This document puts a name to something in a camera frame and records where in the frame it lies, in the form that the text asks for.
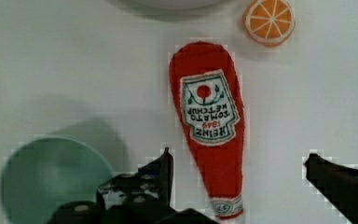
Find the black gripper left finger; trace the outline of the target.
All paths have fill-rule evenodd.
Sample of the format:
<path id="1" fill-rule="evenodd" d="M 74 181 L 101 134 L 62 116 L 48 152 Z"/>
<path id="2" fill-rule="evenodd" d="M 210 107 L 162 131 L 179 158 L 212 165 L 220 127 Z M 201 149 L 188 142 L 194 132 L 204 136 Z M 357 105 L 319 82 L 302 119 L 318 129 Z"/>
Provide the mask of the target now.
<path id="1" fill-rule="evenodd" d="M 173 156 L 166 147 L 136 173 L 116 175 L 96 190 L 99 224 L 172 224 Z"/>

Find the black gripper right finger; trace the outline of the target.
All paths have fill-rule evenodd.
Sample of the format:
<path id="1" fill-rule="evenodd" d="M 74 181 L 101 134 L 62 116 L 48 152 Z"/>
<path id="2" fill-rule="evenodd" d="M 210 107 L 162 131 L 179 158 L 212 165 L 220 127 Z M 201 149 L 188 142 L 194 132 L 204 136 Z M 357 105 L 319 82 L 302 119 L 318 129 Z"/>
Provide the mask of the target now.
<path id="1" fill-rule="evenodd" d="M 306 179 L 351 223 L 358 224 L 358 169 L 310 153 Z"/>

